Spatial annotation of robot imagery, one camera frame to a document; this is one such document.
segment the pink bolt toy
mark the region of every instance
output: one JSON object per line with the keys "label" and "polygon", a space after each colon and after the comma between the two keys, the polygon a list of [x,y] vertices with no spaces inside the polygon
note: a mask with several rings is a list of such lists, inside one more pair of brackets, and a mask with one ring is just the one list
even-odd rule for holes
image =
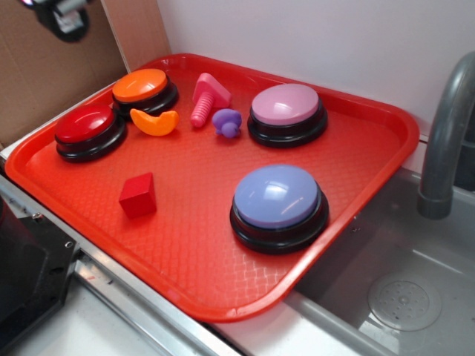
{"label": "pink bolt toy", "polygon": [[212,108],[227,108],[231,102],[231,93],[211,74],[202,73],[196,82],[193,93],[196,104],[191,114],[191,124],[196,128],[205,125]]}

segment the toy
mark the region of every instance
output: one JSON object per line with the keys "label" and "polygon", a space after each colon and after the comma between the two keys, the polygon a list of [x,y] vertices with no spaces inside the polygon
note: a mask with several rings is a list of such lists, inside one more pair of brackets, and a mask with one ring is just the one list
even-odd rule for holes
{"label": "toy", "polygon": [[196,82],[193,93],[196,104],[191,113],[191,124],[196,128],[205,125],[212,108],[227,108],[231,103],[231,93],[227,91],[211,74],[202,73]]}
{"label": "toy", "polygon": [[240,112],[232,109],[221,109],[213,115],[212,119],[213,125],[216,127],[216,134],[223,135],[228,139],[239,135],[242,121]]}
{"label": "toy", "polygon": [[310,173],[293,165],[268,165],[240,181],[229,218],[246,247],[284,254],[315,241],[329,213],[327,198]]}
{"label": "toy", "polygon": [[79,106],[58,120],[56,151],[65,161],[86,162],[117,148],[127,136],[122,117],[105,104]]}
{"label": "toy", "polygon": [[112,99],[114,112],[124,119],[131,118],[131,109],[159,115],[175,105],[178,89],[163,70],[140,69],[114,84]]}
{"label": "toy", "polygon": [[129,219],[141,217],[157,210],[152,173],[127,179],[119,203]]}
{"label": "toy", "polygon": [[267,88],[252,100],[247,128],[262,145],[291,148],[317,139],[327,123],[327,110],[315,90],[290,83]]}
{"label": "toy", "polygon": [[131,118],[142,132],[152,136],[168,135],[177,127],[180,121],[180,117],[176,111],[165,111],[156,117],[148,115],[144,111],[132,109]]}

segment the purple button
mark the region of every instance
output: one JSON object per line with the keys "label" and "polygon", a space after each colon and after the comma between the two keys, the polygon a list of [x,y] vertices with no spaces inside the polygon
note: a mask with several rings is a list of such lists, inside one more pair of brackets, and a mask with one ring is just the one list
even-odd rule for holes
{"label": "purple button", "polygon": [[320,203],[311,174],[293,165],[268,165],[245,176],[235,192],[241,219],[259,228],[287,228],[305,220]]}

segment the cardboard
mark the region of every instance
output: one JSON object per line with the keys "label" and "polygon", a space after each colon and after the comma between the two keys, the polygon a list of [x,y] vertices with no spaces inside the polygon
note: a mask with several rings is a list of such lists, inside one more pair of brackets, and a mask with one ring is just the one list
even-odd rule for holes
{"label": "cardboard", "polygon": [[0,1],[0,145],[4,147],[126,74],[100,1],[77,43],[57,39],[17,0]]}
{"label": "cardboard", "polygon": [[102,0],[129,71],[171,54],[157,0]]}

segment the drain cover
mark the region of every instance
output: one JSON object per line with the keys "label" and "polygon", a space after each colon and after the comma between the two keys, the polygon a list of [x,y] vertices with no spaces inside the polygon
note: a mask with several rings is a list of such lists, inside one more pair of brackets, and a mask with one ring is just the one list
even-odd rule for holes
{"label": "drain cover", "polygon": [[437,290],[409,272],[387,274],[370,288],[371,311],[383,324],[405,332],[427,328],[442,310]]}

